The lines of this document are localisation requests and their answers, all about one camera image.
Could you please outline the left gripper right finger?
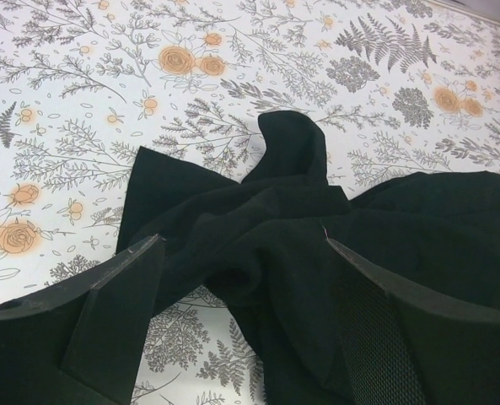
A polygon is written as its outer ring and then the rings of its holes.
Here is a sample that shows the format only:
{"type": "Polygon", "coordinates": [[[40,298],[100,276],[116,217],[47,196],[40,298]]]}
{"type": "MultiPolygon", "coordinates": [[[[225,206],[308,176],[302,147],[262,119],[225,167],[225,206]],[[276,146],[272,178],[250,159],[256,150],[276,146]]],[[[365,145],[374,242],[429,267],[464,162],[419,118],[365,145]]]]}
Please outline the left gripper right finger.
{"type": "Polygon", "coordinates": [[[341,258],[339,338],[356,404],[500,404],[500,310],[328,244],[341,258]]]}

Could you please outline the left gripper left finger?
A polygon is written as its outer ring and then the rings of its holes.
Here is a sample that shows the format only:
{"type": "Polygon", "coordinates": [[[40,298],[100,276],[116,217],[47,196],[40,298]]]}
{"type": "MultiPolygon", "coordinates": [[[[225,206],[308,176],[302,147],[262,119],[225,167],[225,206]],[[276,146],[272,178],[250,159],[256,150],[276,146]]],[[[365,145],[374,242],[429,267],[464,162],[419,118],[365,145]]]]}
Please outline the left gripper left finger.
{"type": "Polygon", "coordinates": [[[157,235],[0,305],[0,404],[128,404],[159,287],[157,235]]]}

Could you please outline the black t shirt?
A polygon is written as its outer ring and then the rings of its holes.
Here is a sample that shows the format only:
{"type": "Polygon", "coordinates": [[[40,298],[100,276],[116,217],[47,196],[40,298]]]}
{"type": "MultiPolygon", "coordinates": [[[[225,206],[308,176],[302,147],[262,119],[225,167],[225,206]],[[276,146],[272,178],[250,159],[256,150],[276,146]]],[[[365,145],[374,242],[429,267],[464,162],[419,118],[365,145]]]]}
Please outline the black t shirt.
{"type": "Polygon", "coordinates": [[[242,180],[137,152],[117,247],[160,235],[153,313],[200,286],[261,360],[270,404],[356,404],[339,338],[336,240],[371,263],[500,311],[500,175],[415,173],[348,198],[325,136],[295,111],[262,114],[266,151],[242,180]]]}

